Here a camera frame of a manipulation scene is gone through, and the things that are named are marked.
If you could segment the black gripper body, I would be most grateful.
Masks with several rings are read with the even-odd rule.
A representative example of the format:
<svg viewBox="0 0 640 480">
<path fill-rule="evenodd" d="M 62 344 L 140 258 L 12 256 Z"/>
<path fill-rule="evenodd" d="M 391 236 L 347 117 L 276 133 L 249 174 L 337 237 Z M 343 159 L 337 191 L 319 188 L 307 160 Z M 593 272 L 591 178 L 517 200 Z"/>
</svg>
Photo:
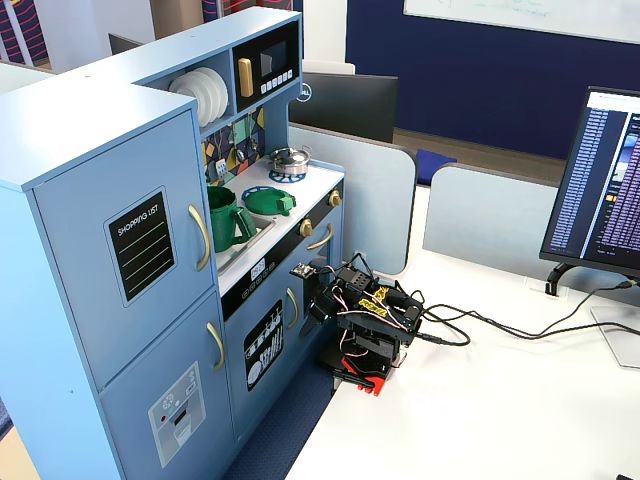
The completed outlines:
<svg viewBox="0 0 640 480">
<path fill-rule="evenodd" d="M 341 308 L 335 295 L 341 285 L 336 282 L 323 284 L 321 282 L 308 281 L 305 283 L 305 310 L 308 318 L 309 303 L 312 299 L 318 301 L 326 310 L 326 321 L 334 319 Z"/>
</svg>

